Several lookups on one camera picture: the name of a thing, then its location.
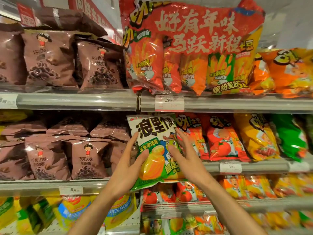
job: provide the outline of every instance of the person's right hand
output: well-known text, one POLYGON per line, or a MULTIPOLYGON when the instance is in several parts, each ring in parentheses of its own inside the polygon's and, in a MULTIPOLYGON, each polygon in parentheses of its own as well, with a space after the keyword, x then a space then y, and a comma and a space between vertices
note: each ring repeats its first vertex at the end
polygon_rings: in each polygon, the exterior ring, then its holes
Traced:
POLYGON ((188 181, 191 183, 201 187, 201 185, 206 182, 209 173, 203 166, 201 159, 192 147, 188 136, 177 128, 176 133, 182 138, 182 141, 179 140, 179 143, 184 148, 186 157, 184 157, 174 146, 168 146, 168 150, 178 162, 179 168, 182 170, 186 179, 188 179, 188 181))

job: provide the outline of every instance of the hand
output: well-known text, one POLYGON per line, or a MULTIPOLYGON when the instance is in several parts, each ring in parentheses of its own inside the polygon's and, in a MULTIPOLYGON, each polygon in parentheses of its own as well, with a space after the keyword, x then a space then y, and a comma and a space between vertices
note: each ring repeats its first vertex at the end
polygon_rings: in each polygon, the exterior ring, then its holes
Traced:
POLYGON ((116 166, 116 169, 105 186, 105 190, 109 191, 115 200, 129 192, 135 184, 141 165, 148 158, 149 150, 144 150, 136 159, 133 165, 130 164, 131 148, 136 142, 138 132, 128 141, 124 153, 116 166))
POLYGON ((201 185, 206 182, 206 178, 209 173, 192 147, 188 136, 177 128, 176 133, 180 136, 180 138, 182 138, 182 141, 179 140, 179 143, 184 148, 186 157, 182 156, 182 154, 174 146, 168 146, 168 150, 178 162, 179 168, 182 170, 186 179, 201 188, 201 185))

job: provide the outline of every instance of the person's left hand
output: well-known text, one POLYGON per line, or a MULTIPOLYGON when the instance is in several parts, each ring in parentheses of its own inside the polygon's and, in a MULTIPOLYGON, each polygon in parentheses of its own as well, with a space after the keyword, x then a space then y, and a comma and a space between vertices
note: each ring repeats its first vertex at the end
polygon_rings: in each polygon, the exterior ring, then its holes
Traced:
POLYGON ((105 186, 105 190, 108 190, 116 200, 129 192, 133 187, 138 178, 141 165, 148 158, 149 150, 146 149, 137 157, 133 165, 130 164, 131 148, 136 142, 137 137, 138 132, 128 141, 113 175, 105 186))

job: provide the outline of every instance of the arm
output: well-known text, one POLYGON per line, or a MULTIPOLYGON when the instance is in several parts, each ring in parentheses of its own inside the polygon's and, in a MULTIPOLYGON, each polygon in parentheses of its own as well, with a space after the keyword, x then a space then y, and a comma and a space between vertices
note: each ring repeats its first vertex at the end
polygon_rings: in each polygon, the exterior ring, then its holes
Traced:
POLYGON ((188 136, 179 130, 176 133, 183 139, 179 143, 186 150, 186 157, 173 146, 169 151, 179 164, 185 177, 196 184, 211 200, 218 215, 222 218, 230 234, 233 235, 266 235, 267 233, 235 201, 230 194, 207 172, 202 161, 192 148, 188 136))
POLYGON ((136 182, 141 165, 147 159, 149 150, 143 151, 133 165, 130 165, 131 147, 138 133, 127 143, 116 169, 104 189, 76 221, 68 235, 96 235, 116 200, 128 193, 136 182))

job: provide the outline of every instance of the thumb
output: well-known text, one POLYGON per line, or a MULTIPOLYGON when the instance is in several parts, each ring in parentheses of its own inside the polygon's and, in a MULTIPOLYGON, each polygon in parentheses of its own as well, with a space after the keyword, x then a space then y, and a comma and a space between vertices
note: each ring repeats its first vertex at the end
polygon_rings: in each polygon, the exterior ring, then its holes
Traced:
POLYGON ((149 156, 149 150, 146 149, 141 154, 139 154, 134 164, 131 165, 131 170, 134 170, 136 173, 139 173, 139 170, 142 164, 145 162, 148 156, 149 156))
POLYGON ((184 158, 184 156, 179 152, 179 150, 176 147, 170 145, 168 146, 168 150, 170 151, 170 154, 172 154, 172 156, 175 158, 179 165, 186 162, 186 158, 184 158))

